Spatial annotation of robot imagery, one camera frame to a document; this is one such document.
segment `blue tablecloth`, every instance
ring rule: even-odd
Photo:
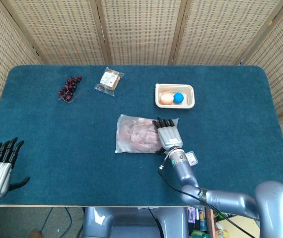
[[[31,176],[1,204],[179,206],[157,174],[163,157],[115,154],[120,114],[179,118],[185,151],[201,187],[244,192],[266,180],[283,183],[283,135],[264,71],[255,66],[111,66],[124,72],[115,97],[94,90],[105,66],[13,68],[0,101],[0,142],[25,140],[11,181]],[[57,92],[82,75],[72,103]],[[190,84],[192,109],[156,106],[155,84]],[[179,186],[171,165],[165,176]]]

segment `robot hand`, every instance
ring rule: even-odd
[[[152,123],[158,130],[159,139],[162,145],[162,148],[157,153],[162,154],[164,151],[170,151],[172,148],[175,147],[182,148],[182,139],[173,121],[171,119],[157,119],[158,121],[152,121]]]
[[[0,199],[5,197],[8,191],[22,187],[30,180],[30,177],[26,177],[19,183],[9,184],[11,170],[18,157],[19,149],[24,143],[22,140],[14,147],[17,139],[18,138],[15,137],[13,140],[8,140],[4,144],[0,143]]]

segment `floor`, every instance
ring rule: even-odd
[[[83,224],[83,210],[81,208],[68,208],[72,225],[64,238],[75,238]],[[0,210],[0,238],[28,238],[32,231],[39,231],[50,211],[50,208],[2,208]],[[59,238],[70,225],[70,218],[64,208],[54,208],[42,231],[43,238]],[[136,237],[136,234],[143,236],[145,230],[131,230],[125,236],[118,236],[120,231],[114,231],[112,237]]]

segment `food label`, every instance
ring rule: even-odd
[[[105,72],[101,78],[100,83],[108,87],[113,87],[114,83],[116,82],[117,77],[118,75],[116,74]]]
[[[198,163],[196,155],[193,151],[187,152],[186,157],[187,157],[187,160],[189,161],[190,166],[196,165]]]

